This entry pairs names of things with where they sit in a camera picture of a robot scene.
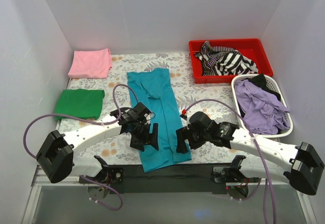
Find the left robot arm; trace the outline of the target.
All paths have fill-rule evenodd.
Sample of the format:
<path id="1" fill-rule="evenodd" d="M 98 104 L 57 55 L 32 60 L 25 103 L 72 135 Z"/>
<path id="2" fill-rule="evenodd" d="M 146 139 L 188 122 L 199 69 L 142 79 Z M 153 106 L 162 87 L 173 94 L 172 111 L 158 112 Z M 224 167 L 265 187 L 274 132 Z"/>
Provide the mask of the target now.
<path id="1" fill-rule="evenodd" d="M 37 162 L 51 183 L 59 183 L 70 175 L 86 176 L 96 183 L 110 182 L 114 173 L 100 156 L 79 158 L 78 154 L 107 138 L 127 133 L 131 135 L 131 148 L 144 151 L 149 145 L 158 150 L 158 123 L 150 122 L 154 116 L 144 104 L 137 103 L 74 131 L 52 131 L 37 153 Z"/>

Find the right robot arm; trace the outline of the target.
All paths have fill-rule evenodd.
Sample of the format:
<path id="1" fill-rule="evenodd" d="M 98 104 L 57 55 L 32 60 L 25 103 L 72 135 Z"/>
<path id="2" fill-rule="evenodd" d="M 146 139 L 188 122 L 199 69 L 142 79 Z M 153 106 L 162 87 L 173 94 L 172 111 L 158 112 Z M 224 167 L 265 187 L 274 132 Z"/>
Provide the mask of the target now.
<path id="1" fill-rule="evenodd" d="M 187 125 L 176 131 L 177 153 L 185 154 L 209 142 L 217 147 L 243 151 L 257 158 L 248 160 L 237 155 L 228 168 L 216 174 L 218 179 L 241 182 L 245 178 L 267 178 L 288 183 L 301 193 L 314 196 L 324 171 L 324 162 L 315 148 L 306 142 L 301 145 L 283 144 L 265 137 L 251 136 L 248 131 L 230 123 L 217 123 L 204 112 L 181 118 Z"/>

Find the teal t-shirt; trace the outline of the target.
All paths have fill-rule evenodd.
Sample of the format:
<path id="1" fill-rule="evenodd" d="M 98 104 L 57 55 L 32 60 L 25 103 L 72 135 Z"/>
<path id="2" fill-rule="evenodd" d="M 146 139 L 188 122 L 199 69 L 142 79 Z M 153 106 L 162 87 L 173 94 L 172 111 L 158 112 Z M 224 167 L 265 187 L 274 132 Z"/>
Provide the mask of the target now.
<path id="1" fill-rule="evenodd" d="M 152 122 L 158 124 L 158 148 L 145 146 L 139 156 L 145 173 L 191 160 L 189 146 L 187 153 L 177 153 L 176 130 L 182 128 L 179 109 L 171 87 L 169 69 L 157 68 L 151 72 L 128 72 L 127 84 L 132 106 L 143 103 L 155 114 Z"/>

